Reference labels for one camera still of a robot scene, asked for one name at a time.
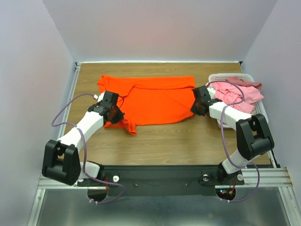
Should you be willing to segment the orange t shirt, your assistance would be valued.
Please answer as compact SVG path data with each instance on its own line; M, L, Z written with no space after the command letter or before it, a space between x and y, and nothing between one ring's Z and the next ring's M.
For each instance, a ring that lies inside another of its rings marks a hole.
M117 78L102 75L97 82L100 92L119 94L118 107L125 114L117 124L105 128L125 129L136 134L137 126L181 122L193 116L195 88L193 76Z

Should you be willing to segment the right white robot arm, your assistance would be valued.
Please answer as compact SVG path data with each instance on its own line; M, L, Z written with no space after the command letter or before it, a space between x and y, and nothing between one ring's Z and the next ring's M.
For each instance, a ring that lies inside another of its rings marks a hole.
M218 98L212 99L208 86L194 88L192 92L195 98L190 109L192 113L220 120L221 124L230 126L236 132L237 149L229 155L224 130L221 127L222 143L227 158L218 165L216 172L216 178L220 183L228 183L252 160L274 148L275 142L263 114L244 113Z

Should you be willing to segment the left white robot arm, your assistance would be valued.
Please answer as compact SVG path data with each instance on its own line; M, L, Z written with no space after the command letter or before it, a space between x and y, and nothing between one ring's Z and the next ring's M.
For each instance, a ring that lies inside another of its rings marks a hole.
M80 161L79 153L87 149L87 141L106 123L116 124L123 120L124 113L117 106L119 94L105 91L94 95L96 103L91 105L83 118L73 128L45 145L42 175L46 178L73 185L79 179L88 178L95 186L104 182L105 174L100 164Z

